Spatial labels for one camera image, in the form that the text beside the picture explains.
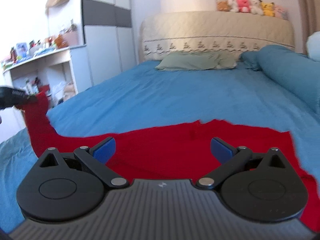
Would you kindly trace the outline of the red knitted garment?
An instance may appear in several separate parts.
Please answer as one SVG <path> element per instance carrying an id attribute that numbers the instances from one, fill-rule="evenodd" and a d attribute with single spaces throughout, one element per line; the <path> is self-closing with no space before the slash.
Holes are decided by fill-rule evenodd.
<path id="1" fill-rule="evenodd" d="M 195 121 L 113 133 L 116 150 L 114 153 L 104 153 L 101 162 L 129 181 L 196 181 L 219 166 L 210 151 L 210 142 L 214 137 L 232 146 L 247 146 L 258 153 L 264 153 L 271 147 L 279 148 L 302 179 L 309 194 L 301 221 L 311 230 L 319 231 L 317 183 L 313 176 L 300 167 L 289 132 L 212 120 L 207 123 Z"/>

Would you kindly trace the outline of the red box on shelf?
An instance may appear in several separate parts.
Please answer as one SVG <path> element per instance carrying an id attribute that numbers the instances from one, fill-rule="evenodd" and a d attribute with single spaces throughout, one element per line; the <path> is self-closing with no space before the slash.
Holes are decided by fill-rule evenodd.
<path id="1" fill-rule="evenodd" d="M 41 87 L 39 87 L 39 93 L 44 93 L 44 94 L 50 93 L 50 86 L 42 85 Z"/>

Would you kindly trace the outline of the white shelf unit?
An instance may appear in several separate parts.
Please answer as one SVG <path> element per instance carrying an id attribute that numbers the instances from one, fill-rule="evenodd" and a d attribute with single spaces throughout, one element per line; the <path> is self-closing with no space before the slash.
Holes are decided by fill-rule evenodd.
<path id="1" fill-rule="evenodd" d="M 93 86 L 89 57 L 85 45 L 57 49 L 15 64 L 2 72 L 4 85 L 25 87 L 25 81 L 39 78 L 48 85 L 52 106 L 63 98 L 65 85 L 72 82 L 75 94 Z"/>

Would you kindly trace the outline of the beige tote bag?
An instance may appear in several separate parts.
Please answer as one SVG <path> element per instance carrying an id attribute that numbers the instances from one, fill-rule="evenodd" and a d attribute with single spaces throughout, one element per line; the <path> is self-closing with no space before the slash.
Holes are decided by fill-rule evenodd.
<path id="1" fill-rule="evenodd" d="M 63 89 L 63 100 L 67 101 L 76 95 L 73 82 L 69 82 Z"/>

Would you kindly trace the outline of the blue bed sheet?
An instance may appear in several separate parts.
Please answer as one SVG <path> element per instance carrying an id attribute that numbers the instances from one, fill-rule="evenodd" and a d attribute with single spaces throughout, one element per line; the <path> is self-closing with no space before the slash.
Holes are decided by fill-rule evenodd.
<path id="1" fill-rule="evenodd" d="M 74 96 L 48 112 L 61 135 L 107 132 L 222 119 L 290 131 L 305 170 L 319 176 L 319 117 L 262 72 L 166 72 L 145 62 Z"/>

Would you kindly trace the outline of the green pillow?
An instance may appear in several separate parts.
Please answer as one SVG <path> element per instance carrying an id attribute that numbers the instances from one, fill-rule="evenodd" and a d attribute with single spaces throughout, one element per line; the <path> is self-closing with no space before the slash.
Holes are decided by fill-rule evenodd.
<path id="1" fill-rule="evenodd" d="M 236 67 L 236 57 L 227 51 L 183 52 L 167 55 L 156 67 L 162 71 L 221 70 Z"/>

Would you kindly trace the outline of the blue rolled duvet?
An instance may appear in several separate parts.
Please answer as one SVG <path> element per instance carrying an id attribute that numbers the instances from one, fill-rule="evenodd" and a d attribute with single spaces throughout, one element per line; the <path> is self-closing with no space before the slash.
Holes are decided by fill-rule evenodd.
<path id="1" fill-rule="evenodd" d="M 319 114 L 319 62 L 280 45 L 240 54 L 247 68 L 266 76 L 304 101 Z"/>

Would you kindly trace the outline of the white grey wardrobe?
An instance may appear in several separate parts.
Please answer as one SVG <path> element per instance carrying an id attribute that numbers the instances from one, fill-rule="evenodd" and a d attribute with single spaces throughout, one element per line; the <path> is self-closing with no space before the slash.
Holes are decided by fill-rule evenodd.
<path id="1" fill-rule="evenodd" d="M 94 85 L 136 65 L 131 0 L 82 0 L 82 26 Z"/>

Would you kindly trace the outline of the cream quilted headboard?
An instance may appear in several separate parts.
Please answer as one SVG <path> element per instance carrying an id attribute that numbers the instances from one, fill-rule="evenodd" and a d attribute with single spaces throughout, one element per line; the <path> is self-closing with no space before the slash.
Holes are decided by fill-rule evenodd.
<path id="1" fill-rule="evenodd" d="M 267 45 L 295 49 L 290 21 L 239 12 L 188 11 L 157 14 L 140 27 L 141 61 L 162 60 L 175 51 L 221 51 L 238 57 Z"/>

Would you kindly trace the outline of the light blue pillow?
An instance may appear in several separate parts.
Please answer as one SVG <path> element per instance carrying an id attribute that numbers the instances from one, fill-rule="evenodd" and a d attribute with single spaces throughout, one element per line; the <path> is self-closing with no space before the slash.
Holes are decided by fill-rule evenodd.
<path id="1" fill-rule="evenodd" d="M 306 41 L 308 57 L 314 61 L 320 61 L 320 32 L 310 35 Z"/>

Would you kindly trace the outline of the white plush toy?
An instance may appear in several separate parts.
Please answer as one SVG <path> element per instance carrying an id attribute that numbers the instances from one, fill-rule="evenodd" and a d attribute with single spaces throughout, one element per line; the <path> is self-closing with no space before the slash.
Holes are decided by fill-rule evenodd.
<path id="1" fill-rule="evenodd" d="M 227 0 L 227 2 L 231 12 L 239 12 L 239 7 L 236 0 Z"/>
<path id="2" fill-rule="evenodd" d="M 263 9 L 261 7 L 261 3 L 262 3 L 261 0 L 251 0 L 250 10 L 252 14 L 260 15 L 260 16 L 264 15 Z"/>

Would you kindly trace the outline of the yellow plush toy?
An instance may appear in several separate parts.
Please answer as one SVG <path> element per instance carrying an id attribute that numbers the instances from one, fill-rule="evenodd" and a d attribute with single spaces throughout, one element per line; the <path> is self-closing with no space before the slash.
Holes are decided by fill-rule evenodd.
<path id="1" fill-rule="evenodd" d="M 260 2 L 261 8 L 263 10 L 264 16 L 274 17 L 274 3 L 265 3 L 263 1 Z"/>

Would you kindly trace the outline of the light pink plush toy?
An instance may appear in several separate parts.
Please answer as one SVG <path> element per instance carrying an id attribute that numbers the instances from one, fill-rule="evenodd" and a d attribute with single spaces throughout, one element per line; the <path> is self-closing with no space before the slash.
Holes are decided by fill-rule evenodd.
<path id="1" fill-rule="evenodd" d="M 279 5 L 274 6 L 274 16 L 283 20 L 289 19 L 288 10 Z"/>

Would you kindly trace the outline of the beige curtain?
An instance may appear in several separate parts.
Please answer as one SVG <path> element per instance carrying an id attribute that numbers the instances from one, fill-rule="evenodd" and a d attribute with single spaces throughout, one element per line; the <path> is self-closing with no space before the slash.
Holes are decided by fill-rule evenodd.
<path id="1" fill-rule="evenodd" d="M 319 0 L 298 0 L 302 23 L 303 52 L 310 35 L 319 31 Z"/>

